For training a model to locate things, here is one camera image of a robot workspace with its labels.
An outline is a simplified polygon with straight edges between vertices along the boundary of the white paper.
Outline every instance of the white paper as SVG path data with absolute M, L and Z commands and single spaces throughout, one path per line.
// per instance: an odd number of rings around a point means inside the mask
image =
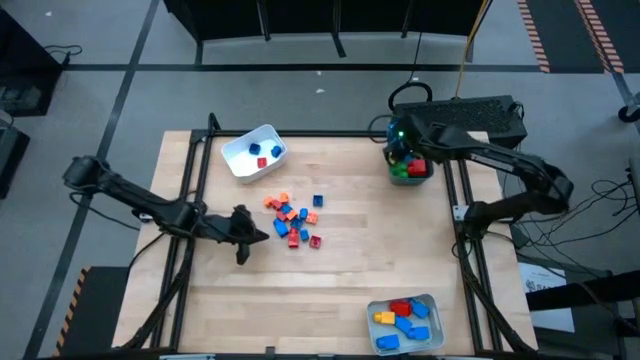
M 541 266 L 524 263 L 518 263 L 518 265 L 520 267 L 520 276 L 522 277 L 522 284 L 524 286 L 525 293 L 567 284 L 567 281 L 564 278 L 555 275 Z M 565 275 L 564 270 L 554 269 L 551 267 L 549 269 L 562 276 Z M 535 327 L 566 331 L 570 333 L 576 332 L 576 329 L 573 326 L 573 314 L 571 313 L 571 309 L 532 311 L 531 322 Z

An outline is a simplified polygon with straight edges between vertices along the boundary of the wooden table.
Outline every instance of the wooden table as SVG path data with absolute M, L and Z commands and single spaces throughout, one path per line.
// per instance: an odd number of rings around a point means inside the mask
M 188 139 L 189 132 L 165 133 L 151 191 L 178 195 Z M 229 140 L 214 139 L 204 201 L 210 212 L 224 215 L 245 204 L 271 238 L 251 246 L 244 266 L 235 263 L 235 246 L 197 240 L 181 352 L 264 353 L 275 346 L 277 353 L 372 354 L 366 305 L 429 293 L 445 329 L 444 347 L 432 353 L 473 354 L 460 268 L 451 255 L 454 234 L 441 167 L 421 186 L 398 187 L 389 183 L 381 146 L 367 138 L 284 138 L 290 151 L 286 164 L 241 185 L 221 156 Z M 494 170 L 475 163 L 468 168 L 476 200 L 501 196 Z M 198 161 L 194 169 L 192 189 Z M 454 176 L 464 203 L 457 166 Z M 321 249 L 301 244 L 291 250 L 276 235 L 275 213 L 262 201 L 282 191 L 295 209 L 312 208 L 312 195 L 324 195 L 318 224 L 307 226 L 322 237 Z M 491 230 L 509 231 L 506 225 Z M 155 225 L 143 226 L 137 249 L 157 234 Z M 128 340 L 155 306 L 168 244 L 163 240 L 149 249 L 131 271 L 114 345 Z M 537 348 L 513 245 L 488 235 L 484 249 L 496 305 Z M 484 346 L 490 349 L 479 302 L 478 309 Z M 165 329 L 172 320 L 170 310 Z M 169 332 L 162 344 L 168 344 Z

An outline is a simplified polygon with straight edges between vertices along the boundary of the yellow lego brick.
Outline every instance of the yellow lego brick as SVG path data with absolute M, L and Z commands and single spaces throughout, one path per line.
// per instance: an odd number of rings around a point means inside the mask
M 373 313 L 373 321 L 377 322 L 378 324 L 393 325 L 396 323 L 396 314 L 391 311 Z

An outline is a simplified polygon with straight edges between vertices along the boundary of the yellow cable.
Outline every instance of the yellow cable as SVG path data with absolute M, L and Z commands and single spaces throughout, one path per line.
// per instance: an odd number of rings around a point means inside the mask
M 460 71 L 458 72 L 458 85 L 456 85 L 455 97 L 458 97 L 458 91 L 460 91 L 460 84 L 462 83 L 462 74 L 464 72 L 464 64 L 467 58 L 467 53 L 469 52 L 469 48 L 471 47 L 471 42 L 475 38 L 476 32 L 480 27 L 480 19 L 482 19 L 482 15 L 487 11 L 487 3 L 488 3 L 488 0 L 482 0 L 482 4 L 480 5 L 480 10 L 478 11 L 478 16 L 476 16 L 476 21 L 473 23 L 473 27 L 471 28 L 471 33 L 467 38 L 467 44 L 464 47 L 464 52 L 462 53 L 462 61 L 460 62 Z

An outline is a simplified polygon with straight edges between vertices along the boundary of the gray carpet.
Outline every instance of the gray carpet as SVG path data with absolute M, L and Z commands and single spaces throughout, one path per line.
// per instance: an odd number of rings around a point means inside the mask
M 42 45 L 80 44 L 72 63 L 129 62 L 150 1 L 0 0 L 0 5 Z M 346 59 L 338 59 L 328 37 L 278 37 L 265 44 L 244 39 L 205 44 L 203 62 L 372 62 L 410 63 L 417 34 L 401 40 L 388 34 L 345 35 Z M 496 1 L 480 30 L 475 63 L 535 65 L 515 0 Z M 419 61 L 455 64 L 464 39 L 425 35 Z M 189 64 L 195 42 L 161 4 L 141 63 Z M 113 168 L 143 186 L 151 178 L 162 134 L 204 127 L 215 112 L 224 128 L 248 129 L 270 123 L 279 129 L 364 129 L 388 112 L 388 94 L 408 78 L 406 72 L 137 72 L 108 154 Z M 415 77 L 434 89 L 435 99 L 453 96 L 456 73 L 424 72 Z M 67 72 L 47 116 L 21 118 L 16 126 L 32 142 L 9 197 L 0 201 L 0 295 L 2 336 L 7 358 L 18 358 L 64 246 L 76 207 L 67 198 L 61 175 L 73 156 L 94 154 L 123 78 L 121 72 Z M 627 76 L 640 90 L 640 75 Z M 460 96 L 511 94 L 525 105 L 529 137 L 522 150 L 545 157 L 576 184 L 573 203 L 591 195 L 597 179 L 625 181 L 626 159 L 638 153 L 638 132 L 614 118 L 622 100 L 609 75 L 467 73 Z M 407 92 L 398 101 L 421 101 Z M 506 192 L 518 192 L 515 179 Z M 135 224 L 128 209 L 104 198 L 96 208 Z M 620 218 L 620 203 L 603 201 L 553 235 L 554 240 L 606 230 Z M 638 216 L 605 236 L 562 247 L 575 260 L 614 272 L 635 270 L 640 244 Z M 528 227 L 537 238 L 537 229 Z M 86 265 L 125 265 L 137 234 L 90 214 L 82 230 L 40 354 L 51 354 L 79 270 Z M 543 251 L 559 260 L 553 249 Z M 534 249 L 525 249 L 539 256 Z

